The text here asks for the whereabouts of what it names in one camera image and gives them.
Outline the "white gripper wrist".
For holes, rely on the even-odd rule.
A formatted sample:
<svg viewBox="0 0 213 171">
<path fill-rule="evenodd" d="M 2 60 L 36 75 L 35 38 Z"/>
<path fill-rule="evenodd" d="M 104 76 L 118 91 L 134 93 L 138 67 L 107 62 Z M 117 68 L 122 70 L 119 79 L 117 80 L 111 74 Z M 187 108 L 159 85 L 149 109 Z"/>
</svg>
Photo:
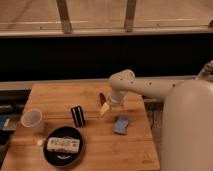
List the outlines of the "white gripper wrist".
<svg viewBox="0 0 213 171">
<path fill-rule="evenodd" d="M 106 98 L 105 95 L 103 93 L 99 93 L 99 97 L 100 97 L 100 103 L 101 105 L 103 105 L 100 109 L 100 115 L 103 116 L 108 110 L 110 110 L 110 105 L 111 106 L 121 106 L 123 104 L 123 99 L 122 98 L 116 98 L 112 95 L 108 96 L 108 103 L 106 102 Z"/>
</svg>

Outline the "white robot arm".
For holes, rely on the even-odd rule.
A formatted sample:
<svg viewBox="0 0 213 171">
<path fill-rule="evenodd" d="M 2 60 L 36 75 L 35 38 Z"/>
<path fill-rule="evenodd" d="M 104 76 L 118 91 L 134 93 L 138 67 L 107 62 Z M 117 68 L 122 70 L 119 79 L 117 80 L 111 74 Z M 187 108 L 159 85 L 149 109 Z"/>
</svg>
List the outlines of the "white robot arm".
<svg viewBox="0 0 213 171">
<path fill-rule="evenodd" d="M 164 100 L 168 93 L 181 83 L 176 79 L 136 78 L 132 70 L 126 69 L 112 74 L 108 79 L 111 91 L 100 109 L 103 116 L 112 107 L 122 106 L 127 92 Z"/>
</svg>

